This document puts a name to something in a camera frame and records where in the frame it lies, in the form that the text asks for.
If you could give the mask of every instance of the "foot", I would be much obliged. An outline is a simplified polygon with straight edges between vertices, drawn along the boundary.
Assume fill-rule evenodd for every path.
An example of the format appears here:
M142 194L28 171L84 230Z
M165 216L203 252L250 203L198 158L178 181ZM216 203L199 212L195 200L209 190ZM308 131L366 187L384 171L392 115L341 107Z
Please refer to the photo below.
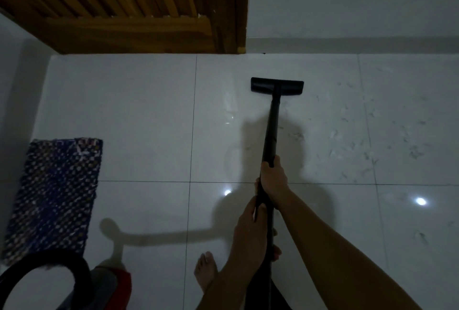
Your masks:
M209 288L212 281L215 280L218 273L217 264L215 264L212 253L209 251L207 251L206 254L203 253L196 263L195 277L204 293Z

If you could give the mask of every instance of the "person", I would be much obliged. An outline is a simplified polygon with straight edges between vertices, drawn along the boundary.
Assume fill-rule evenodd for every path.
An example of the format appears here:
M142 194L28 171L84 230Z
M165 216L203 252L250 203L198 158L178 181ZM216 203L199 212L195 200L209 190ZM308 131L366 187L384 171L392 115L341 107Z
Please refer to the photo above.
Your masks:
M267 162L261 164L261 184L282 214L307 271L329 310L421 309L382 269L322 221L290 190L279 156L275 157L273 168ZM210 252L198 259L195 276L204 295L197 310L241 307L247 286L261 266L267 248L266 206L260 205L254 221L255 202L253 197L238 220L229 257L221 271L217 271ZM281 250L274 247L273 261L280 254ZM281 295L275 286L271 297L273 310L289 309L285 301L279 300Z

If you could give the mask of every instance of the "multicolored rag rug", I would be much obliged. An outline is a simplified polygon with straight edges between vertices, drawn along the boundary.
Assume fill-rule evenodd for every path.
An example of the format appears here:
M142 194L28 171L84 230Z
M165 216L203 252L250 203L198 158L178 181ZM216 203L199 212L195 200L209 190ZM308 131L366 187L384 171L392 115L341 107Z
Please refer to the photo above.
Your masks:
M83 255L102 145L87 138L32 141L5 236L5 265L51 248Z

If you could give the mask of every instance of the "wall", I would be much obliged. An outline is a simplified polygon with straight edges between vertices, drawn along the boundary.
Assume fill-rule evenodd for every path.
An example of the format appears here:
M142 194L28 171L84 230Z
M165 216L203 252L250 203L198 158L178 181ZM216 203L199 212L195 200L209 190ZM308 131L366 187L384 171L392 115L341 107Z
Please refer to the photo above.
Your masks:
M0 251L52 53L0 14Z
M247 37L459 36L459 0L250 0Z

